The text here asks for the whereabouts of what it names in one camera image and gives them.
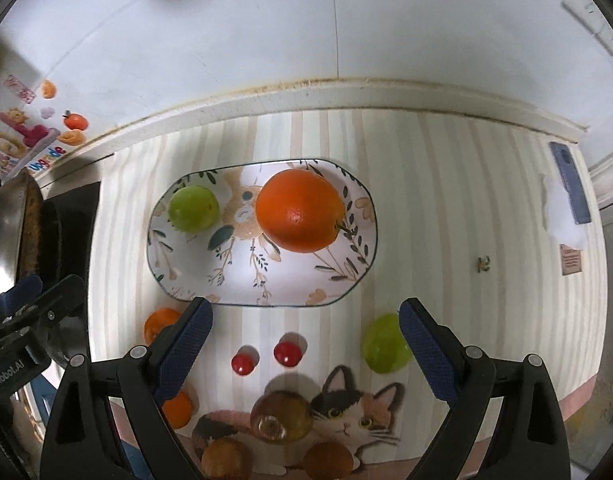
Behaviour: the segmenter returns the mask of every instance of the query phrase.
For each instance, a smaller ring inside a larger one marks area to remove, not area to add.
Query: small brown card
[[[583,271],[582,251],[560,245],[560,260],[562,261],[562,275],[574,274]]]

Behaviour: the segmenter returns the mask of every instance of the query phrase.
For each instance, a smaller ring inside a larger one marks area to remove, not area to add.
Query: plate rim
[[[353,283],[353,285],[351,285],[346,290],[346,292],[344,292],[343,295],[341,295],[340,297],[334,298],[333,300],[329,301],[328,303],[319,303],[319,304],[315,304],[315,305],[307,305],[307,304],[302,304],[302,305],[296,305],[296,304],[254,305],[254,304],[249,304],[249,303],[247,303],[247,304],[240,304],[240,303],[219,303],[218,302],[218,303],[211,303],[211,304],[213,304],[213,305],[220,305],[220,306],[237,306],[239,308],[317,308],[317,307],[332,305],[333,303],[337,303],[338,301],[340,301],[340,300],[344,299],[346,296],[348,296],[351,293],[351,291],[358,286],[358,284],[364,279],[364,277],[373,268],[373,263],[376,261],[376,256],[378,256],[379,229],[378,229],[378,215],[375,213],[376,205],[375,205],[375,202],[373,202],[373,197],[371,196],[371,192],[360,181],[360,179],[357,178],[353,173],[351,173],[346,168],[343,168],[340,164],[338,164],[337,162],[334,162],[333,160],[330,160],[328,158],[321,158],[321,157],[317,157],[317,156],[309,156],[309,157],[305,157],[305,158],[281,158],[281,159],[277,159],[277,160],[263,160],[263,161],[257,161],[257,162],[245,162],[244,164],[232,164],[231,166],[221,166],[220,168],[208,168],[208,170],[191,171],[190,173],[185,173],[185,174],[179,176],[174,181],[173,184],[171,184],[169,187],[166,188],[165,192],[162,193],[160,195],[160,198],[155,202],[153,208],[151,209],[151,214],[149,216],[148,226],[146,228],[147,229],[147,233],[146,233],[147,242],[146,242],[146,245],[144,247],[144,251],[146,252],[146,266],[148,267],[148,270],[151,273],[151,275],[153,276],[153,279],[158,284],[158,286],[162,289],[162,291],[169,298],[172,298],[175,301],[183,301],[183,300],[180,300],[179,298],[176,298],[173,294],[169,293],[164,288],[164,286],[162,285],[162,282],[157,279],[157,276],[155,275],[155,272],[151,268],[151,262],[149,261],[149,257],[148,257],[148,247],[149,247],[148,232],[151,231],[151,224],[152,224],[153,219],[154,219],[155,209],[157,208],[158,204],[162,201],[163,197],[165,197],[165,195],[171,190],[171,188],[173,188],[173,186],[175,186],[179,181],[181,181],[186,176],[190,176],[190,175],[193,175],[193,174],[199,174],[199,173],[206,173],[207,171],[229,170],[231,168],[243,168],[245,166],[254,166],[254,165],[259,165],[259,164],[277,164],[277,163],[280,163],[280,162],[301,162],[303,160],[320,160],[322,162],[328,162],[329,164],[333,164],[338,170],[346,172],[348,174],[348,176],[350,176],[352,181],[354,181],[357,184],[359,184],[359,186],[362,187],[362,189],[364,189],[367,192],[367,195],[369,196],[369,200],[371,200],[371,206],[373,208],[373,213],[374,213],[373,216],[374,216],[374,220],[375,220],[375,230],[376,230],[376,241],[375,241],[375,244],[374,244],[375,245],[375,250],[373,251],[373,257],[371,258],[371,261],[369,262],[369,265],[367,266],[367,269],[356,280],[356,282]]]

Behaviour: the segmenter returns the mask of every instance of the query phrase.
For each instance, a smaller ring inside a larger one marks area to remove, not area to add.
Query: black stove
[[[88,286],[93,225],[100,201],[100,183],[72,189],[45,200],[38,273],[46,288],[69,274]],[[47,352],[62,368],[76,354],[90,357],[88,304],[65,317],[47,337]]]

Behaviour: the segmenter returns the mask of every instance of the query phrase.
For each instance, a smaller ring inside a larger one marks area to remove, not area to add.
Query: white tissue
[[[544,177],[546,191],[545,228],[557,240],[572,249],[586,248],[586,232],[584,227],[575,223],[569,193],[562,181],[550,176]]]

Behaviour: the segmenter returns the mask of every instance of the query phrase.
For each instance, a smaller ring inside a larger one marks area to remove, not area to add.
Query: white tray
[[[255,219],[254,203],[276,173],[305,168],[330,182],[346,205],[346,230],[315,253],[277,248]],[[215,194],[221,218],[198,235],[174,229],[168,220],[173,193],[205,186]],[[378,226],[368,190],[328,160],[262,162],[189,173],[158,200],[148,228],[146,256],[154,278],[177,300],[204,296],[239,306],[326,305],[345,296],[371,268]]]

